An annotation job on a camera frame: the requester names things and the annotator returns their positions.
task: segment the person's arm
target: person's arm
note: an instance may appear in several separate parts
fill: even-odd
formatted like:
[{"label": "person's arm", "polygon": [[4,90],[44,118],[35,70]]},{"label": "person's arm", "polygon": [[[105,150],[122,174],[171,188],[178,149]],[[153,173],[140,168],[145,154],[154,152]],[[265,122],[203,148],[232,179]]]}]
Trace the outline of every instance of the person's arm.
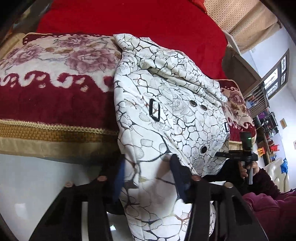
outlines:
[{"label": "person's arm", "polygon": [[[256,195],[259,195],[260,193],[264,193],[267,196],[271,196],[273,199],[275,199],[279,194],[280,191],[277,188],[277,186],[273,183],[270,176],[267,174],[267,172],[259,168],[257,162],[252,163],[253,168],[253,184],[248,185],[248,191],[253,192]],[[248,176],[246,173],[247,170],[242,167],[241,162],[239,163],[239,171],[242,178],[245,178]]]},{"label": "person's arm", "polygon": [[249,185],[249,191],[256,195],[264,193],[267,196],[271,196],[273,199],[280,194],[277,185],[274,184],[268,173],[262,168],[254,175],[253,184]]}]

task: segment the beige curtain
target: beige curtain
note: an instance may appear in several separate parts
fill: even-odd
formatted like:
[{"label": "beige curtain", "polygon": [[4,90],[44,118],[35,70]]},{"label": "beige curtain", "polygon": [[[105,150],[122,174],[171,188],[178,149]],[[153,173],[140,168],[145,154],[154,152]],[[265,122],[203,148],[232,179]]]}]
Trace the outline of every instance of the beige curtain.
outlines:
[{"label": "beige curtain", "polygon": [[208,15],[232,35],[242,53],[280,29],[277,17],[259,0],[205,0]]}]

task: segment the window frame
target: window frame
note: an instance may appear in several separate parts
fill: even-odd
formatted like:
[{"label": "window frame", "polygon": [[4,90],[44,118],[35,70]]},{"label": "window frame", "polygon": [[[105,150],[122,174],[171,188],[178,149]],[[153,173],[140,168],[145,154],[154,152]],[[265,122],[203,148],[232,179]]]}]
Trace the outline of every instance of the window frame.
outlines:
[{"label": "window frame", "polygon": [[[286,69],[282,72],[281,70],[281,61],[283,60],[283,58],[286,57]],[[278,77],[276,80],[274,80],[272,82],[271,85],[269,85],[268,88],[266,88],[266,97],[268,98],[268,100],[270,100],[276,93],[278,93],[281,88],[283,88],[287,82],[288,82],[288,77],[289,77],[289,65],[290,65],[290,52],[289,49],[287,50],[287,52],[280,58],[280,60],[276,63],[276,65],[262,78],[263,83],[264,81],[276,70],[278,69]],[[283,84],[281,84],[281,78],[283,75],[286,74],[286,78],[285,78],[285,82]],[[270,96],[267,96],[267,92],[268,90],[270,90],[276,83],[278,83],[278,87],[276,89],[275,92],[273,92]]]}]

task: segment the black handle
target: black handle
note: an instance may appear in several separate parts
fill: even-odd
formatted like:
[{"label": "black handle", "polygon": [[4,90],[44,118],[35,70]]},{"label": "black handle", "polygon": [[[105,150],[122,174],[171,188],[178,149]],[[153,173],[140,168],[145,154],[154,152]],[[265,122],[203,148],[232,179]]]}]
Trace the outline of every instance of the black handle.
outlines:
[{"label": "black handle", "polygon": [[[247,168],[247,166],[249,166],[249,165],[252,165],[252,162],[245,165],[244,168]],[[252,185],[253,184],[253,168],[247,169],[247,174],[248,174],[248,177],[246,178],[246,182],[249,185]]]}]

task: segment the red stool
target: red stool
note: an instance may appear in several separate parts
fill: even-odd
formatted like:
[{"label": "red stool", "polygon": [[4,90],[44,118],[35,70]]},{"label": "red stool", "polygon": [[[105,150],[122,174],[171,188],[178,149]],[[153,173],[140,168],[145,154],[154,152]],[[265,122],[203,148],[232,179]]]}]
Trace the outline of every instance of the red stool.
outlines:
[{"label": "red stool", "polygon": [[279,151],[279,149],[277,148],[279,145],[273,145],[270,147],[270,151]]}]

